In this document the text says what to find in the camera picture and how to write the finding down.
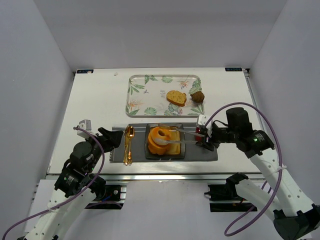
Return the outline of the orange round sponge cake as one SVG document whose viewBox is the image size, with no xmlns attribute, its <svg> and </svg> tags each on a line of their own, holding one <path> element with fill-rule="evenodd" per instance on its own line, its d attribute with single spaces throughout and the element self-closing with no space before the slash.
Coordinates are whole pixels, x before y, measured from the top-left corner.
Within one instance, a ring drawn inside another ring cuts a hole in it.
<svg viewBox="0 0 320 240">
<path fill-rule="evenodd" d="M 167 145 L 158 145 L 158 144 L 156 144 L 153 141 L 152 134 L 151 134 L 151 131 L 152 131 L 153 128 L 150 129 L 150 132 L 149 132 L 148 137 L 147 137 L 148 149 L 152 154 L 164 155 L 169 150 L 170 144 L 167 144 Z"/>
</svg>

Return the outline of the orange glazed bagel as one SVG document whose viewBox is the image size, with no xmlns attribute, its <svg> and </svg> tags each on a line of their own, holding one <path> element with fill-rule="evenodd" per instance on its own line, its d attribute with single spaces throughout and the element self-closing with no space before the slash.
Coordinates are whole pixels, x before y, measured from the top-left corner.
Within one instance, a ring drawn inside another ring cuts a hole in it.
<svg viewBox="0 0 320 240">
<path fill-rule="evenodd" d="M 151 131 L 151 138 L 157 145 L 165 146 L 171 140 L 171 133 L 167 129 L 155 127 Z"/>
</svg>

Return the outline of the stainless steel serving tongs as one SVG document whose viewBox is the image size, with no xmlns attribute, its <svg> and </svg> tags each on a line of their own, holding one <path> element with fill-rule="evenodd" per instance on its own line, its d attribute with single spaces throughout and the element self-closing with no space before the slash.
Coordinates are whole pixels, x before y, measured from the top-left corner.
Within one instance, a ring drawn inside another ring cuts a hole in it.
<svg viewBox="0 0 320 240">
<path fill-rule="evenodd" d="M 160 130 L 168 130 L 169 132 L 175 133 L 174 136 L 171 137 L 171 139 L 156 137 L 155 140 L 162 144 L 195 144 L 196 140 L 186 140 L 185 134 L 193 135 L 195 137 L 204 138 L 205 135 L 197 132 L 191 132 L 184 130 L 182 128 L 179 128 L 176 125 L 167 125 L 159 123 L 158 127 Z"/>
</svg>

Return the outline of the brown bread slice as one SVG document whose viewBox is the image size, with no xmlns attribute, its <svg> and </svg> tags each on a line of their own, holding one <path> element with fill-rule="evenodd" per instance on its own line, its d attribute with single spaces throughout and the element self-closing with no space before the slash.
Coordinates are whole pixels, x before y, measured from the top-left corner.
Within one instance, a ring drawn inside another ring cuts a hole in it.
<svg viewBox="0 0 320 240">
<path fill-rule="evenodd" d="M 177 90 L 171 90 L 166 94 L 166 99 L 173 105 L 184 107 L 187 101 L 187 95 Z"/>
</svg>

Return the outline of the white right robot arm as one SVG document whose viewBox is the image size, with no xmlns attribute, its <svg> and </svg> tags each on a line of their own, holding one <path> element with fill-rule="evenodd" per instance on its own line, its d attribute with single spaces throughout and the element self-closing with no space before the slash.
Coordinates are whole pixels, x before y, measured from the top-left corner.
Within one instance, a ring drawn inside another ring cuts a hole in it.
<svg viewBox="0 0 320 240">
<path fill-rule="evenodd" d="M 277 142 L 262 130 L 254 130 L 248 112 L 242 107 L 226 111 L 227 123 L 218 127 L 203 114 L 197 118 L 200 134 L 196 145 L 214 151 L 220 144 L 236 147 L 260 170 L 272 194 L 255 185 L 247 175 L 238 172 L 226 179 L 224 188 L 210 190 L 211 200 L 223 197 L 245 199 L 266 215 L 284 240 L 298 240 L 320 226 L 320 207 L 297 185 L 282 162 Z"/>
</svg>

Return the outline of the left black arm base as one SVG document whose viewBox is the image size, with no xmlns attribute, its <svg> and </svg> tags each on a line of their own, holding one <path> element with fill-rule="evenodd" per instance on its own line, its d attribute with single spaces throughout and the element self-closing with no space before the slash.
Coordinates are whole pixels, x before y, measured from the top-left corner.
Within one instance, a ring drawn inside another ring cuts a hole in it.
<svg viewBox="0 0 320 240">
<path fill-rule="evenodd" d="M 127 193 L 126 185 L 106 185 L 105 194 L 85 208 L 89 210 L 121 210 Z"/>
</svg>

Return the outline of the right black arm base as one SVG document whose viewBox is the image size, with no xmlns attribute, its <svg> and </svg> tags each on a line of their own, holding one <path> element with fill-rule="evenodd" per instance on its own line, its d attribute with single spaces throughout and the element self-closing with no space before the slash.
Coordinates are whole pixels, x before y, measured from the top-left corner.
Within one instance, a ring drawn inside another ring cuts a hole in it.
<svg viewBox="0 0 320 240">
<path fill-rule="evenodd" d="M 246 199 L 229 193 L 225 184 L 210 184 L 204 196 L 209 199 L 212 213 L 244 213 L 253 205 Z"/>
</svg>

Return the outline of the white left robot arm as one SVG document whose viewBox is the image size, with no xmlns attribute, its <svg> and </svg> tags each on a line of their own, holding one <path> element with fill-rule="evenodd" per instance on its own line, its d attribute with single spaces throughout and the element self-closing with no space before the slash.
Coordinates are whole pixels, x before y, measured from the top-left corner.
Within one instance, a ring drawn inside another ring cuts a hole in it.
<svg viewBox="0 0 320 240">
<path fill-rule="evenodd" d="M 73 147 L 54 184 L 47 209 L 38 215 L 24 240 L 61 240 L 86 207 L 120 200 L 121 186 L 107 185 L 93 170 L 99 160 L 104 160 L 105 153 L 120 146 L 123 132 L 100 127 L 99 133 L 93 134 L 81 126 L 75 130 L 84 140 Z"/>
</svg>

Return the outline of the gold spoon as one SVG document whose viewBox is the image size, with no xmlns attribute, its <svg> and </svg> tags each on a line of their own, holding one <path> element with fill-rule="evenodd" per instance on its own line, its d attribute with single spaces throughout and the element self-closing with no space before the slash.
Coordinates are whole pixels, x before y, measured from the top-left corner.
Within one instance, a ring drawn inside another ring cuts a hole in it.
<svg viewBox="0 0 320 240">
<path fill-rule="evenodd" d="M 127 137 L 128 137 L 128 165 L 130 166 L 133 162 L 132 160 L 132 140 L 135 136 L 135 129 L 133 126 L 129 126 L 129 129 L 128 129 L 128 134 L 127 134 Z"/>
</svg>

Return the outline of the gold knife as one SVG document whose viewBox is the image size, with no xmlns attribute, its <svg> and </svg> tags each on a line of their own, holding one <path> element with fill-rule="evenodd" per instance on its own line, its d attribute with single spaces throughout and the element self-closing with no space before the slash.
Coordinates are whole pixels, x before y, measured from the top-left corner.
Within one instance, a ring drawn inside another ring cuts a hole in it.
<svg viewBox="0 0 320 240">
<path fill-rule="evenodd" d="M 124 132 L 124 158 L 123 163 L 125 166 L 132 164 L 131 143 L 133 138 L 133 127 L 128 125 Z"/>
</svg>

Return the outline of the brown square ceramic plate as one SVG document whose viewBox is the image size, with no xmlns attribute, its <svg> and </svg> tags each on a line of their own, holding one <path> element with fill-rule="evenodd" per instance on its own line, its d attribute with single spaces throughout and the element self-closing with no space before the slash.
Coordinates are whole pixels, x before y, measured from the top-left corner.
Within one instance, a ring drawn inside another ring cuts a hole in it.
<svg viewBox="0 0 320 240">
<path fill-rule="evenodd" d="M 184 129 L 181 123 L 162 123 L 169 126 L 178 126 Z M 185 156 L 185 145 L 182 143 L 170 143 L 169 150 L 163 155 L 152 154 L 148 149 L 148 134 L 154 127 L 158 127 L 158 123 L 149 123 L 145 128 L 145 158 L 148 160 L 173 160 L 183 159 Z"/>
</svg>

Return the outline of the dark brown chocolate pastry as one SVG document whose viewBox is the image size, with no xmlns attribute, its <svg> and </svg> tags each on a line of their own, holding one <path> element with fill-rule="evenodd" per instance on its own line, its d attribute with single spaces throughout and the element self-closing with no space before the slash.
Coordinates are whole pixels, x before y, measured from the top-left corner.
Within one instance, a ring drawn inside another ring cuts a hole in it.
<svg viewBox="0 0 320 240">
<path fill-rule="evenodd" d="M 194 92 L 190 96 L 195 103 L 202 103 L 205 99 L 205 95 L 201 91 Z"/>
</svg>

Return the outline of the floral white serving tray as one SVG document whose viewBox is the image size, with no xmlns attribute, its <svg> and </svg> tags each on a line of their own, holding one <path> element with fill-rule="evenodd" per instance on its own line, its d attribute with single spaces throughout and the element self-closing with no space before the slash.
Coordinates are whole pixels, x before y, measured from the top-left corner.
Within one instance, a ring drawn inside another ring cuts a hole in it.
<svg viewBox="0 0 320 240">
<path fill-rule="evenodd" d="M 200 77 L 192 74 L 133 75 L 128 80 L 125 112 L 129 117 L 197 117 L 205 112 L 204 103 L 191 94 L 202 90 Z M 170 91 L 186 96 L 184 106 L 167 100 Z"/>
</svg>

